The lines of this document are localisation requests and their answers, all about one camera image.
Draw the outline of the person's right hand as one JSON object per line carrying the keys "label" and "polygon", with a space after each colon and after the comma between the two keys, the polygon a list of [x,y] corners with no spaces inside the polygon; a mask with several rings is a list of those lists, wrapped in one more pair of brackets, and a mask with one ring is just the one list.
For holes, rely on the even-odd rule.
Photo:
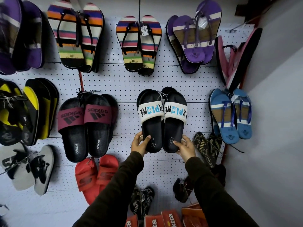
{"label": "person's right hand", "polygon": [[192,143],[192,141],[185,135],[182,136],[181,141],[186,141],[186,150],[184,151],[176,151],[176,154],[178,154],[186,163],[191,157],[196,157],[196,152],[195,152],[195,146]]}

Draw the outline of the person's left hand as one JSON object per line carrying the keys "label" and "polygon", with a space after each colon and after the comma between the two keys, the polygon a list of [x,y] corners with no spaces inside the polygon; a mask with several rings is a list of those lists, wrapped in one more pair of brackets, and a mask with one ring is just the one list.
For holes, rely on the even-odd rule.
{"label": "person's left hand", "polygon": [[134,140],[131,143],[131,152],[138,152],[142,157],[146,154],[146,149],[142,149],[142,142],[144,141],[142,132],[135,135]]}

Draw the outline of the person's left forearm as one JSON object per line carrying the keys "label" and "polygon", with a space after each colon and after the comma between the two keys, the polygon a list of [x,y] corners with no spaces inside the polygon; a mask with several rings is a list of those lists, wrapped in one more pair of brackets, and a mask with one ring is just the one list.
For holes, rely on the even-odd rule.
{"label": "person's left forearm", "polygon": [[72,227],[124,227],[137,176],[143,168],[143,155],[132,151]]}

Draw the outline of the person's right forearm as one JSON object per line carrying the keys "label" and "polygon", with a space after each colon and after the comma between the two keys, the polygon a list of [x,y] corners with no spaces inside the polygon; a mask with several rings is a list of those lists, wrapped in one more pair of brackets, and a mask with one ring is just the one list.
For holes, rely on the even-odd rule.
{"label": "person's right forearm", "polygon": [[189,158],[185,168],[209,227],[259,227],[198,157]]}

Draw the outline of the black gold patterned flip-flop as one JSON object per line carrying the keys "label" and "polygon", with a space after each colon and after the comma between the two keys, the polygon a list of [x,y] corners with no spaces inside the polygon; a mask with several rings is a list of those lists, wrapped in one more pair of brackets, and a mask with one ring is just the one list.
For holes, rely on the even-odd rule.
{"label": "black gold patterned flip-flop", "polygon": [[214,161],[216,162],[217,158],[218,158],[218,155],[220,153],[220,150],[221,150],[222,138],[217,136],[214,132],[212,132],[209,135],[208,143],[209,143],[210,155],[214,159]]}
{"label": "black gold patterned flip-flop", "polygon": [[203,162],[209,168],[214,168],[216,163],[210,153],[209,142],[204,137],[202,132],[195,133],[193,138],[193,144],[195,146],[195,149],[201,154]]}

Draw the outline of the dark brown sandal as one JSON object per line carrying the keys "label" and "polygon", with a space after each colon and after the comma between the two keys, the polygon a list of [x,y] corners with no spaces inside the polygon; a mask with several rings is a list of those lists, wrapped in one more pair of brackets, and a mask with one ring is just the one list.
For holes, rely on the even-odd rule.
{"label": "dark brown sandal", "polygon": [[186,203],[189,199],[194,185],[189,176],[186,178],[178,178],[173,185],[173,192],[177,201]]}

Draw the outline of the blue brown striped flip-flop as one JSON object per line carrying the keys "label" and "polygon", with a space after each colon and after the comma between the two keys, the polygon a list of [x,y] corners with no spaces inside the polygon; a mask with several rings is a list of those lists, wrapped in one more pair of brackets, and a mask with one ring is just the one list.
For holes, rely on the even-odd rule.
{"label": "blue brown striped flip-flop", "polygon": [[252,137],[252,102],[248,94],[239,88],[233,91],[233,96],[235,97],[233,101],[236,113],[235,125],[239,137],[244,140],[250,139]]}
{"label": "blue brown striped flip-flop", "polygon": [[209,109],[212,115],[214,133],[221,136],[226,144],[236,144],[240,137],[235,125],[235,109],[227,94],[214,89],[209,97]]}

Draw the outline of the black white lined flip-flop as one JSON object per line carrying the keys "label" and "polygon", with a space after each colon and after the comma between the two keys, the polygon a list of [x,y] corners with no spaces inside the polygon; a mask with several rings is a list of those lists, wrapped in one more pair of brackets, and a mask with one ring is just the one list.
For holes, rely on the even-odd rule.
{"label": "black white lined flip-flop", "polygon": [[154,196],[155,192],[151,186],[147,186],[141,191],[142,220],[145,218],[146,215],[148,215]]}
{"label": "black white lined flip-flop", "polygon": [[137,185],[134,187],[129,208],[138,219],[142,218],[142,192]]}

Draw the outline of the red shoe box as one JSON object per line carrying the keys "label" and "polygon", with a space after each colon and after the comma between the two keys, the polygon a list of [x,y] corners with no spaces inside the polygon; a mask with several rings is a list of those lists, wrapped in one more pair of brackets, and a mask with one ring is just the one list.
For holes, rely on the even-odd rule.
{"label": "red shoe box", "polygon": [[143,227],[165,227],[162,215],[145,215]]}
{"label": "red shoe box", "polygon": [[164,227],[184,227],[176,209],[161,211]]}
{"label": "red shoe box", "polygon": [[139,227],[138,216],[133,215],[133,216],[127,217],[124,227]]}

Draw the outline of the red display hook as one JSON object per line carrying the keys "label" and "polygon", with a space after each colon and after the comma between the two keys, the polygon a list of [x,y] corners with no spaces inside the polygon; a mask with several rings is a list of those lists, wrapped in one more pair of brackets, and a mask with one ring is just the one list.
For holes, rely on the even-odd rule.
{"label": "red display hook", "polygon": [[83,85],[83,78],[82,78],[82,72],[80,70],[78,70],[78,76],[79,76],[79,81],[80,81],[80,86],[81,86],[81,92],[84,92],[84,85]]}

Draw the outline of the purple brown striped flip-flop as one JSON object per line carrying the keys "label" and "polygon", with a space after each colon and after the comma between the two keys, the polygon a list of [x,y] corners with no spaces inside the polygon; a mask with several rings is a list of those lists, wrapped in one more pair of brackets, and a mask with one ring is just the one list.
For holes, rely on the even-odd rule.
{"label": "purple brown striped flip-flop", "polygon": [[199,64],[205,60],[199,39],[199,26],[193,18],[188,15],[178,17],[173,22],[173,33],[189,62]]}
{"label": "purple brown striped flip-flop", "polygon": [[202,65],[208,64],[214,53],[215,39],[221,23],[222,9],[214,0],[202,1],[195,13],[195,46],[202,48],[205,58]]}
{"label": "purple brown striped flip-flop", "polygon": [[180,65],[182,72],[184,74],[193,74],[198,71],[200,64],[191,63],[186,59],[182,46],[173,33],[173,23],[177,18],[177,15],[173,15],[168,19],[166,24],[166,37],[170,46],[172,47],[173,52],[175,53],[175,57],[177,58],[177,62]]}

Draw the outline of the pink black flip-flop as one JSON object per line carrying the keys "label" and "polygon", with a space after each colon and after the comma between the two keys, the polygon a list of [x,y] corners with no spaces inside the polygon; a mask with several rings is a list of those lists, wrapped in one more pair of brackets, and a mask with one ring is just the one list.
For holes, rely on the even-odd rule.
{"label": "pink black flip-flop", "polygon": [[254,28],[247,40],[232,49],[230,59],[228,62],[228,79],[226,81],[226,88],[229,92],[233,92],[242,82],[248,65],[259,43],[263,28]]}
{"label": "pink black flip-flop", "polygon": [[[230,56],[229,60],[226,57],[224,48],[229,47],[230,48]],[[228,85],[230,78],[233,74],[233,65],[234,65],[234,59],[235,55],[237,53],[237,46],[236,45],[223,45],[223,39],[222,36],[218,36],[215,39],[215,52],[216,52],[216,59],[217,59],[217,65],[219,68],[219,72],[222,77],[222,81],[225,84],[225,86]]]}

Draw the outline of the grey black sandal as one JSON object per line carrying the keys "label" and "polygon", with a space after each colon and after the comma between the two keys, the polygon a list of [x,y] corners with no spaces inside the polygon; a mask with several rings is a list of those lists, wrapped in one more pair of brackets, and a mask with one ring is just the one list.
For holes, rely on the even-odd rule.
{"label": "grey black sandal", "polygon": [[0,167],[17,191],[27,190],[35,184],[25,145],[18,142],[10,146],[0,145]]}
{"label": "grey black sandal", "polygon": [[40,152],[33,155],[30,161],[31,171],[35,178],[34,190],[39,196],[47,192],[55,160],[54,146],[45,145]]}

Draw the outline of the black yellow sandal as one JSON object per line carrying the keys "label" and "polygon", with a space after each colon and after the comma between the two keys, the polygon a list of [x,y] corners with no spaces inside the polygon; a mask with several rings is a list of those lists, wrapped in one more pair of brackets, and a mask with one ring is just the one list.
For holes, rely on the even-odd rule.
{"label": "black yellow sandal", "polygon": [[23,128],[23,140],[28,146],[49,137],[56,119],[59,92],[46,78],[28,79],[25,82],[25,108],[29,125]]}
{"label": "black yellow sandal", "polygon": [[12,81],[0,79],[0,144],[11,146],[37,142],[39,100],[30,86],[23,92]]}

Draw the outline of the metal display hook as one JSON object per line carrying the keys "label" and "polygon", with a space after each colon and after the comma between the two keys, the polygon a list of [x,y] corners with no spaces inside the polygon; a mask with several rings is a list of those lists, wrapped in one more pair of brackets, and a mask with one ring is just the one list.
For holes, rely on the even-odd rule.
{"label": "metal display hook", "polygon": [[242,24],[240,24],[238,26],[235,26],[235,27],[233,27],[231,29],[227,29],[227,30],[225,30],[225,32],[229,33],[229,34],[236,33],[238,30],[240,30],[241,28],[243,28],[243,27],[245,27],[247,25],[248,26],[253,26],[253,27],[255,26],[255,24],[251,23],[251,20],[249,20],[249,21],[245,21],[244,23],[242,23]]}

